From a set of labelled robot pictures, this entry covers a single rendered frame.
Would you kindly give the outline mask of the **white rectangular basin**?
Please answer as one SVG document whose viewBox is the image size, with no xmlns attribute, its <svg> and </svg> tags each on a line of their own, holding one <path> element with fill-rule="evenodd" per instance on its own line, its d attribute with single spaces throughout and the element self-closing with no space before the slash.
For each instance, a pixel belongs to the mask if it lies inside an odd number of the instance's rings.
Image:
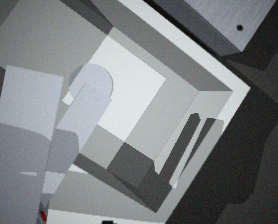
<svg viewBox="0 0 278 224">
<path fill-rule="evenodd" d="M 64 77 L 55 127 L 112 99 L 46 224 L 165 224 L 250 89 L 143 0 L 0 0 L 0 97 L 7 65 Z"/>
</svg>

